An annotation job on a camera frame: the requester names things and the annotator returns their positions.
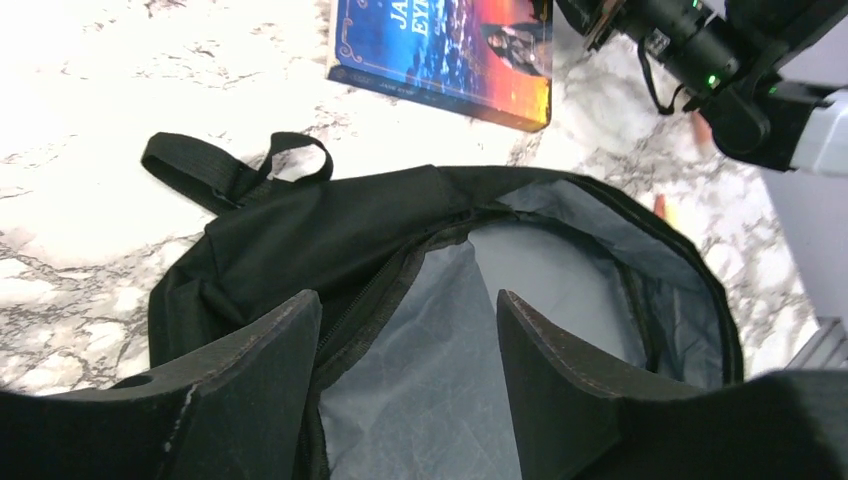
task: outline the black webbing strap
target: black webbing strap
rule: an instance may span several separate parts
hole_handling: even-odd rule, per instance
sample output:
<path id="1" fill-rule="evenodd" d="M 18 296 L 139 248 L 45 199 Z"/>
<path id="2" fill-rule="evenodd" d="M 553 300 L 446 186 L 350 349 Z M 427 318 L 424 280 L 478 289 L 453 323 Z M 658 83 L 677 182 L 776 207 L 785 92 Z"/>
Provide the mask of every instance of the black webbing strap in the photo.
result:
<path id="1" fill-rule="evenodd" d="M 268 179 L 274 155 L 314 145 L 324 151 L 324 165 L 294 184 Z M 297 132 L 271 135 L 271 148 L 259 170 L 224 150 L 186 135 L 157 133 L 147 142 L 141 164 L 164 184 L 215 214 L 235 210 L 266 197 L 277 187 L 325 182 L 333 175 L 333 158 L 321 141 Z"/>

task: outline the jane eyre book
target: jane eyre book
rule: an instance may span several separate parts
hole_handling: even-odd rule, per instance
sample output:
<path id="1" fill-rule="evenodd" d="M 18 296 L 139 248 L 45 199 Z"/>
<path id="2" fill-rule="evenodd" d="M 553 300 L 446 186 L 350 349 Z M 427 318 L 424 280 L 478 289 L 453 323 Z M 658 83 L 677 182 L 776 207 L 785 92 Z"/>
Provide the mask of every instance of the jane eyre book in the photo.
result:
<path id="1" fill-rule="evenodd" d="M 334 0 L 335 81 L 525 131 L 551 119 L 553 0 Z"/>

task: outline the woman on book cover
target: woman on book cover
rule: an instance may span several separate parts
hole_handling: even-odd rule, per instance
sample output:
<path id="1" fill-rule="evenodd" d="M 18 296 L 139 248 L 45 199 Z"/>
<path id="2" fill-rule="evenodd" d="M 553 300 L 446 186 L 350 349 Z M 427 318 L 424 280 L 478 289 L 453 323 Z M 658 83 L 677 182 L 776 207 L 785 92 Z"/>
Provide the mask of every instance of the woman on book cover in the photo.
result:
<path id="1" fill-rule="evenodd" d="M 551 23 L 485 24 L 480 29 L 489 48 L 507 67 L 525 75 L 551 78 Z"/>

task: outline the gray lining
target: gray lining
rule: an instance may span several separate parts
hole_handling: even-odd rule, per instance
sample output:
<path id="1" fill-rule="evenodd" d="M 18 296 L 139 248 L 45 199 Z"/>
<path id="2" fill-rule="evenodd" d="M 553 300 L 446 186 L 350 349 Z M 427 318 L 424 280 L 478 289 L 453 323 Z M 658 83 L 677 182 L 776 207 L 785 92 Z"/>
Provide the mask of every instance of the gray lining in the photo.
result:
<path id="1" fill-rule="evenodd" d="M 669 343 L 660 373 L 707 388 L 721 384 L 716 312 L 688 263 L 567 182 L 501 200 L 594 239 L 504 222 L 427 252 L 368 352 L 321 394 L 334 480 L 519 479 L 495 295 L 514 290 L 559 326 L 642 366 L 611 255 L 643 272 L 639 288 Z"/>

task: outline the marble countertop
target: marble countertop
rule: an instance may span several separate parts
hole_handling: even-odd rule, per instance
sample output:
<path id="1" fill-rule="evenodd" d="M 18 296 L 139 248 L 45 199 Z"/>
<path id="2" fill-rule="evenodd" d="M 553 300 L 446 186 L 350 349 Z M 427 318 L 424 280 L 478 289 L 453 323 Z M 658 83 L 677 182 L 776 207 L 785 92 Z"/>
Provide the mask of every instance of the marble countertop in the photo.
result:
<path id="1" fill-rule="evenodd" d="M 248 162 L 271 132 L 305 132 L 333 152 L 336 178 L 530 165 L 593 175 L 646 205 L 664 193 L 727 288 L 749 376 L 783 367 L 816 329 L 758 171 L 701 158 L 688 118 L 656 115 L 626 39 L 593 56 L 560 45 L 553 122 L 524 134 L 324 80 L 327 1 L 2 8 L 0 40 L 17 46 L 0 52 L 2 388 L 105 387 L 148 367 L 147 294 L 212 218 L 141 168 L 158 131 Z M 655 75 L 669 98 L 672 79 Z"/>

